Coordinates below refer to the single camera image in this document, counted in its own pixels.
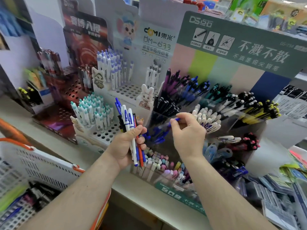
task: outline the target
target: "color stripe panel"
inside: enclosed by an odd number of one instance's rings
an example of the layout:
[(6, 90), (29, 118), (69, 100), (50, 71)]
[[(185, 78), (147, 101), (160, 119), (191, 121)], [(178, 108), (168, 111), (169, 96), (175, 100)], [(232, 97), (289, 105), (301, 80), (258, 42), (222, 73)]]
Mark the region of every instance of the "color stripe panel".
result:
[(240, 65), (238, 62), (218, 57), (208, 76), (210, 84), (229, 85)]
[(217, 61), (218, 56), (202, 51), (196, 51), (189, 69), (191, 77), (198, 76), (198, 83), (208, 80), (208, 76)]
[(261, 69), (241, 64), (230, 81), (230, 84), (232, 84), (230, 92), (234, 94), (239, 94), (244, 91), (249, 92), (263, 73), (264, 71)]
[(180, 75), (185, 76), (192, 64), (195, 52), (195, 49), (177, 43), (170, 65), (172, 73), (180, 70)]
[(254, 93), (257, 101), (265, 102), (267, 99), (273, 100), (290, 81), (291, 79), (288, 77), (264, 72), (259, 81), (251, 89), (251, 92)]

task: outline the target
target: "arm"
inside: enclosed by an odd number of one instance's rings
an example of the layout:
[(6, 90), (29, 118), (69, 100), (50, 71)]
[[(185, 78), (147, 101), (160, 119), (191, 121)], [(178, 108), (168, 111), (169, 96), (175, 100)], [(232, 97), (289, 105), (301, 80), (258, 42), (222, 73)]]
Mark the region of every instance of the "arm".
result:
[[(130, 153), (127, 153), (131, 140), (146, 131), (139, 125), (115, 137), (82, 176), (22, 225), (20, 230), (90, 229), (118, 173), (132, 162)], [(144, 141), (143, 137), (138, 139), (142, 149), (146, 149)]]
[(171, 120), (174, 144), (193, 180), (214, 230), (276, 230), (202, 155), (205, 129), (192, 114), (179, 113), (187, 127)]

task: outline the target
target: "right hand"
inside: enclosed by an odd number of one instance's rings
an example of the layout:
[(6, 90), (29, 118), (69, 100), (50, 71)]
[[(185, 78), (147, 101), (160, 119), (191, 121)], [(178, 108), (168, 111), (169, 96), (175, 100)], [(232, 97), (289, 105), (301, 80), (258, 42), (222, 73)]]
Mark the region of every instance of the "right hand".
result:
[(180, 157), (184, 160), (187, 157), (198, 157), (202, 155), (206, 130), (195, 117), (186, 112), (176, 115), (179, 122), (171, 119), (174, 145)]

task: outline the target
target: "hand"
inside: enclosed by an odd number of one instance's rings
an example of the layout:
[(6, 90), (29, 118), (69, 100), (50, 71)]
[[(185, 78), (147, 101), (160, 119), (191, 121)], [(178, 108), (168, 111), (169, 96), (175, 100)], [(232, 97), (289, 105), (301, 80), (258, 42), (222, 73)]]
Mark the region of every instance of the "hand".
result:
[(179, 122), (171, 119), (174, 145), (180, 157), (184, 160), (190, 156), (202, 155), (206, 130), (195, 119), (186, 112), (176, 115), (180, 118)]
[[(120, 170), (126, 168), (132, 163), (132, 157), (129, 150), (131, 141), (139, 134), (147, 132), (146, 127), (142, 126), (142, 121), (138, 121), (138, 124), (139, 125), (131, 131), (127, 131), (125, 133), (121, 132), (116, 135), (112, 143), (110, 143), (109, 147), (104, 152), (104, 154), (107, 153), (111, 155), (113, 159), (115, 159)], [(136, 140), (136, 143), (140, 144), (142, 150), (146, 149), (146, 144), (144, 144), (144, 142), (145, 138), (143, 136)]]

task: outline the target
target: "forearm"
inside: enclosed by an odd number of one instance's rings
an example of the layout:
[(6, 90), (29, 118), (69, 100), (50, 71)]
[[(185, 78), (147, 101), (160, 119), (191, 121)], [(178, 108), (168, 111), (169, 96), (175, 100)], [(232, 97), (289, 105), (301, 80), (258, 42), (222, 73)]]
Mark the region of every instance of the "forearm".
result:
[(214, 230), (276, 229), (200, 155), (183, 162)]
[(82, 176), (20, 229), (90, 229), (118, 173), (118, 164), (105, 151)]

